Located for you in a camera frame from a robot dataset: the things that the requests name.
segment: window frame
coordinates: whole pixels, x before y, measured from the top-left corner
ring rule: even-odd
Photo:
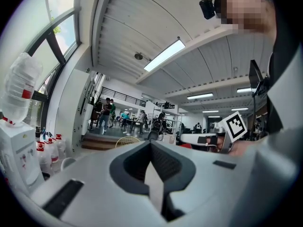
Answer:
[[[49,11],[49,5],[48,0],[45,0],[46,6]],[[54,76],[51,78],[51,80],[48,82],[50,84],[49,91],[47,92],[47,95],[39,93],[38,91],[34,91],[32,100],[43,102],[43,109],[42,109],[42,115],[41,115],[41,124],[40,128],[46,127],[46,118],[47,118],[47,112],[48,107],[50,104],[50,100],[52,98],[53,90],[55,88],[55,85],[58,81],[58,78],[60,77],[67,61],[70,59],[70,57],[73,55],[73,53],[76,51],[76,49],[81,45],[80,41],[80,30],[79,30],[79,12],[81,11],[80,7],[80,0],[74,0],[74,7],[70,10],[62,13],[60,16],[55,18],[53,21],[50,21],[50,23],[39,33],[37,36],[31,41],[31,43],[27,46],[24,52],[28,53],[30,56],[33,56],[36,50],[39,48],[39,46],[42,44],[44,40],[47,40],[52,52],[54,53],[55,57],[57,58],[59,64],[54,68],[56,71]],[[54,34],[54,29],[60,25],[63,21],[65,21],[70,16],[74,17],[74,32],[75,32],[75,42],[68,48],[68,50],[65,52],[65,54],[62,54],[61,49],[58,45],[56,36]]]

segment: fluorescent ceiling light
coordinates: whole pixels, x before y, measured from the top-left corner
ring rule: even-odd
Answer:
[[[173,43],[170,47],[162,51],[159,55],[156,56],[150,63],[144,67],[145,70],[151,71],[152,69],[159,66],[162,62],[166,61],[168,58],[173,56],[174,54],[178,53],[180,50],[184,49],[185,45],[180,41],[177,40]]]
[[[244,111],[248,110],[248,108],[233,108],[232,111]]]
[[[203,113],[217,113],[219,110],[212,110],[212,111],[202,111]]]
[[[187,99],[197,99],[197,98],[202,98],[202,97],[210,97],[213,96],[212,93],[207,93],[207,94],[201,94],[201,95],[197,95],[197,96],[188,96]]]
[[[237,93],[247,93],[247,92],[255,92],[255,91],[256,91],[255,88],[251,89],[250,87],[248,87],[248,88],[240,88],[240,89],[238,89]]]

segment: white bottle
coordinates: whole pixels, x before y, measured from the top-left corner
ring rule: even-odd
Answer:
[[[61,134],[56,134],[56,145],[59,152],[59,160],[64,160],[66,158],[66,154],[65,154],[66,145],[65,145],[65,141],[62,140]]]
[[[25,119],[35,84],[43,70],[42,64],[27,53],[21,53],[5,76],[1,97],[3,115],[13,123]]]
[[[41,171],[48,173],[50,176],[54,175],[54,171],[52,169],[52,160],[48,152],[44,149],[43,142],[38,142],[37,154]]]
[[[52,138],[49,138],[48,141],[45,141],[45,147],[46,147],[47,151],[51,155],[52,163],[58,162],[58,160],[59,160],[59,153],[58,153],[57,147],[53,143],[53,139]]]

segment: camera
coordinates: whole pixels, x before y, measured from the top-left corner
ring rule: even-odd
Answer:
[[[199,5],[206,19],[211,19],[215,16],[214,5],[212,0],[201,0]]]

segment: chair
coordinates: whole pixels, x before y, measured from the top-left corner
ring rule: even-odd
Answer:
[[[132,121],[126,120],[126,124],[125,124],[124,128],[127,128],[127,130],[128,130],[129,126],[132,126],[132,123],[133,123]]]
[[[140,140],[135,137],[132,137],[132,136],[122,137],[121,139],[119,139],[117,141],[116,148],[119,146],[125,146],[125,145],[129,145],[129,144],[137,143],[137,142],[140,142]]]
[[[61,171],[63,171],[65,168],[67,168],[69,165],[74,163],[76,160],[74,158],[68,157],[65,158],[61,163]]]

